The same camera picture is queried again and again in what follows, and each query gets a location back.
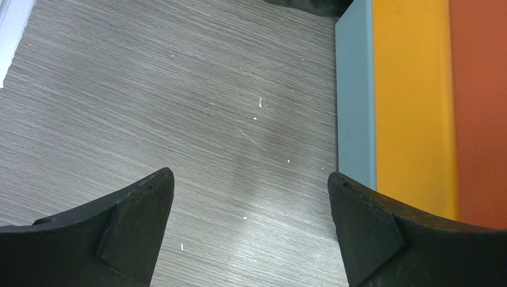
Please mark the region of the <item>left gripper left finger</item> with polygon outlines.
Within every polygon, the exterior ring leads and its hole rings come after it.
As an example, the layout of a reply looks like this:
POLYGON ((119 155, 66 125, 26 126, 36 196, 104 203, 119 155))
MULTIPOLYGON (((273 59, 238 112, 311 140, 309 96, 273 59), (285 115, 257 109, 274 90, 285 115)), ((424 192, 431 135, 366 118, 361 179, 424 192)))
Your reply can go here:
POLYGON ((165 167, 32 225, 1 227, 1 285, 149 286, 174 187, 165 167))

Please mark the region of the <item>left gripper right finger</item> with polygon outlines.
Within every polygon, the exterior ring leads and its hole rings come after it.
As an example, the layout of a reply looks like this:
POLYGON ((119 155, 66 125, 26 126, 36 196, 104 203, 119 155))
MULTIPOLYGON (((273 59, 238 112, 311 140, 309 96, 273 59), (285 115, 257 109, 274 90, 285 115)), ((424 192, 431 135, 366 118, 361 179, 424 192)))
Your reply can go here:
POLYGON ((328 178, 350 286, 505 286, 506 231, 453 221, 328 178))

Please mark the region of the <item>orange drawer organizer box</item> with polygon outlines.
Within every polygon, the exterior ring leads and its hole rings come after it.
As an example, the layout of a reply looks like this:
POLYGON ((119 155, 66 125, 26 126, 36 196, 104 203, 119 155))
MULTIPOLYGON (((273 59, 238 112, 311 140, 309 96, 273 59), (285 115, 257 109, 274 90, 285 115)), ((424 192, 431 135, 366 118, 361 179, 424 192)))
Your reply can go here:
POLYGON ((506 228, 506 2, 353 1, 335 36, 338 170, 506 228))

